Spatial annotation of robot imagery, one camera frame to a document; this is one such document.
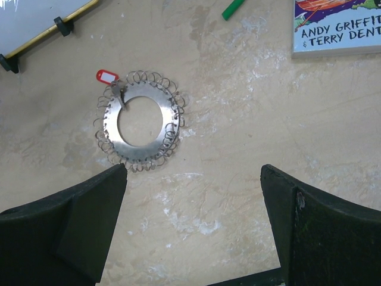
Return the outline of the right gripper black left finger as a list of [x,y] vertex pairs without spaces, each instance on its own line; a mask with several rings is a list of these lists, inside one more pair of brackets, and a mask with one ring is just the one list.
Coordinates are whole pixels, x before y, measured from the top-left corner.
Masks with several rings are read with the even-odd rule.
[[1,285],[100,282],[127,185],[117,164],[1,212]]

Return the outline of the silver key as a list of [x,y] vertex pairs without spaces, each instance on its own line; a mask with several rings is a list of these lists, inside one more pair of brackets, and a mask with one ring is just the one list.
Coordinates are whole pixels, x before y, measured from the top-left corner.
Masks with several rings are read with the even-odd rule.
[[118,80],[111,82],[111,91],[113,97],[116,98],[121,106],[121,109],[126,111],[126,103],[124,102],[124,93],[126,91],[126,84]]

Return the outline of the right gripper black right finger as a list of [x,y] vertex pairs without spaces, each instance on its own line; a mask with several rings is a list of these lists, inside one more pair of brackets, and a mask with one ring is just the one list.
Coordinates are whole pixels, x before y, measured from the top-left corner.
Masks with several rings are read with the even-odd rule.
[[286,285],[380,285],[380,212],[261,168]]

